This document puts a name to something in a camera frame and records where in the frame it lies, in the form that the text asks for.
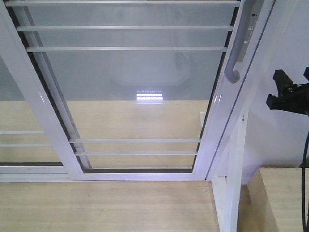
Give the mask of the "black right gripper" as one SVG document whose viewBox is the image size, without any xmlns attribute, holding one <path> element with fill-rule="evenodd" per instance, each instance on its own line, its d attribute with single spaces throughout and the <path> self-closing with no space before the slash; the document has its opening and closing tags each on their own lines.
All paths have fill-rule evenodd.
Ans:
<svg viewBox="0 0 309 232">
<path fill-rule="evenodd" d="M 309 84 L 294 84 L 283 70 L 276 70 L 273 75 L 278 94 L 289 96 L 276 97 L 269 94 L 266 104 L 270 110 L 282 110 L 297 114 L 309 113 Z"/>
</svg>

